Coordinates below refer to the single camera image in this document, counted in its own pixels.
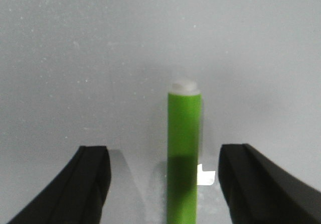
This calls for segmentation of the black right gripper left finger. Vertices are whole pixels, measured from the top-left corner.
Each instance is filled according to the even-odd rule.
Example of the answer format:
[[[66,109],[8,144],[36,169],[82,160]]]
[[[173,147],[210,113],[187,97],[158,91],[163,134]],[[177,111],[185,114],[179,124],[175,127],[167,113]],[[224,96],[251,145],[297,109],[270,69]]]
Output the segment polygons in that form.
[[[100,223],[111,182],[105,146],[81,146],[10,223]]]

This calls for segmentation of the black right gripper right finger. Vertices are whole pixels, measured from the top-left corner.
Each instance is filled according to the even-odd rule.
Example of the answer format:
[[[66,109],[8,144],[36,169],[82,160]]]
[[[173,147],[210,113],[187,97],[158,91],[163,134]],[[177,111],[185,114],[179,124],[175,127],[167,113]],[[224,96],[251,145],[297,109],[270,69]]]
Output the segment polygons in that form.
[[[219,182],[232,223],[320,223],[320,192],[249,144],[223,144]]]

